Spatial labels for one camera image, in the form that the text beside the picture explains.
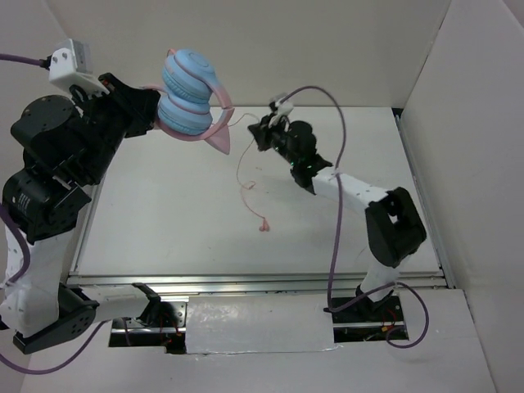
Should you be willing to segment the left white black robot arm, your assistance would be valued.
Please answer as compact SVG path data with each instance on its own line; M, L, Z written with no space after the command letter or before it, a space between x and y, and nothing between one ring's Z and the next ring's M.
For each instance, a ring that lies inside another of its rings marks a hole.
M117 318L154 328L180 324L180 313L143 283L97 290L61 279L79 212L92 200L87 187L103 180L124 139L152 129L160 100L156 88L131 88L111 74L100 80L102 93L75 84L68 97L35 99L11 127L24 166L2 190L8 270L1 326L13 330L26 355Z

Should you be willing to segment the blue pink cat-ear headphones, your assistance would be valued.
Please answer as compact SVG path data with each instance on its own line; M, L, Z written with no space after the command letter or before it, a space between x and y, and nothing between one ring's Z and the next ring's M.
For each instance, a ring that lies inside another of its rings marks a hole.
M228 122L235 108L209 60L191 49L170 49L161 77L161 85L141 87L161 94L156 126L172 138L184 142L204 141L215 150L229 154Z

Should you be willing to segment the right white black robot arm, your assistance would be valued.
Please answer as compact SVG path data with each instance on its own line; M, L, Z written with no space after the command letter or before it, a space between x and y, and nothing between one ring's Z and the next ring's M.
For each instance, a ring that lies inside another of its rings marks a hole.
M386 190L337 172L318 153L311 124L281 118L271 125L272 119L266 115L247 126L257 149L277 152L291 166L296 184L315 196L341 202L364 219L373 261L355 291L359 299L352 308L365 320L378 318L393 292L384 286L396 281L401 264L427 240L413 198L403 187Z

